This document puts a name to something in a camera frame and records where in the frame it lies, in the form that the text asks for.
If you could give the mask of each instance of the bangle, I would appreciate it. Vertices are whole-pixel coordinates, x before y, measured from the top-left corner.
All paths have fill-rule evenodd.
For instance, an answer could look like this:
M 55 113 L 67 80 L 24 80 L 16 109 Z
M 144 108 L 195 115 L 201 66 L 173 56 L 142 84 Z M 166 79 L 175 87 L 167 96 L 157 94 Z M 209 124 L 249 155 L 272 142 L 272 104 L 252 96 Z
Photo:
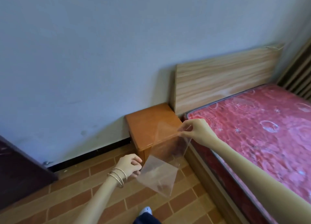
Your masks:
M 123 188 L 123 187 L 124 187 L 124 182 L 123 182 L 122 178 L 121 178 L 121 177 L 119 176 L 119 174 L 116 173 L 115 171 L 110 171 L 110 173 L 111 173 L 111 172 L 115 173 L 115 174 L 120 178 L 120 180 L 122 181 L 122 187 L 121 187 L 121 188 Z
M 126 176 L 125 172 L 122 171 L 120 168 L 117 168 L 117 167 L 115 167 L 114 169 L 117 169 L 117 170 L 120 170 L 121 172 L 123 172 L 123 174 L 125 175 L 125 178 L 126 178 L 126 182 L 127 182 L 127 176 Z
M 121 185 L 121 188 L 123 188 L 121 181 L 119 181 L 114 175 L 111 175 L 110 173 L 108 173 L 107 175 L 112 176 L 113 178 L 115 178 Z

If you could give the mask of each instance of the hand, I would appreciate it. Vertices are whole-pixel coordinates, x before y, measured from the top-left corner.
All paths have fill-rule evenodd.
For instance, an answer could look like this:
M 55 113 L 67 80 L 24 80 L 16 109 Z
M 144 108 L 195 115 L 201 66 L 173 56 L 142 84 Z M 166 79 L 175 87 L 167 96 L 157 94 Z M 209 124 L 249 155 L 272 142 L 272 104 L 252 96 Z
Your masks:
M 190 119 L 183 122 L 178 128 L 179 136 L 194 139 L 197 143 L 214 148 L 220 140 L 204 119 Z
M 139 170 L 142 168 L 142 165 L 140 164 L 141 162 L 142 159 L 136 154 L 129 154 L 120 158 L 118 164 L 115 167 L 124 171 L 127 178 L 130 176 L 136 178 L 140 174 Z M 126 179 L 123 172 L 118 169 L 114 169 L 114 171 L 118 173 L 122 179 Z

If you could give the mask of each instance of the wooden headboard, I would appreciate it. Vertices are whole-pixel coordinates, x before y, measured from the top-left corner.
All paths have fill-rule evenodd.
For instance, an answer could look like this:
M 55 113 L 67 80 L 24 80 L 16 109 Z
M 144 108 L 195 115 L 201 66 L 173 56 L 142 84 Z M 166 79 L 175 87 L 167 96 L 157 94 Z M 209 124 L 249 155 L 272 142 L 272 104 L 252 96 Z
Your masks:
M 171 106 L 177 115 L 267 83 L 282 53 L 272 45 L 178 64 Z

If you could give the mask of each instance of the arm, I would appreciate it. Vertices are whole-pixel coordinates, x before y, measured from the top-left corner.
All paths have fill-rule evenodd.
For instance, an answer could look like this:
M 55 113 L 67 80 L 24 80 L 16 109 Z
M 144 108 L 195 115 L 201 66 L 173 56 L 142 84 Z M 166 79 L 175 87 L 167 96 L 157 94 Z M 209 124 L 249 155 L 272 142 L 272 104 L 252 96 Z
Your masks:
M 124 157 L 120 158 L 116 168 L 120 168 L 122 171 L 124 171 L 126 177 L 137 177 L 137 175 L 140 173 L 139 170 L 142 168 L 142 166 L 139 164 L 141 162 L 142 160 L 136 154 L 125 155 Z M 118 175 L 123 180 L 126 178 L 120 170 L 114 169 L 113 171 L 118 173 Z M 115 178 L 108 176 L 94 197 L 82 210 L 74 224 L 96 224 L 117 184 L 119 184 L 119 182 Z
M 180 136 L 215 151 L 278 223 L 311 223 L 311 205 L 221 141 L 204 119 L 187 120 Z

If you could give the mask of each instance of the tiled floor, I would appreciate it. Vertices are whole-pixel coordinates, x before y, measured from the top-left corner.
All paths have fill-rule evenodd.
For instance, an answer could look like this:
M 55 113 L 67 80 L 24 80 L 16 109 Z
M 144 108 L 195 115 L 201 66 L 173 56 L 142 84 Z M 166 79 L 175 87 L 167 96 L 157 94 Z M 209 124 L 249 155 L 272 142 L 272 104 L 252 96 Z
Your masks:
M 119 158 L 133 150 L 129 144 L 59 171 L 58 182 L 0 211 L 0 223 L 72 223 Z M 224 224 L 187 161 L 182 159 L 181 164 L 170 199 L 132 179 L 123 189 L 115 189 L 98 223 L 130 224 L 150 206 L 163 224 Z

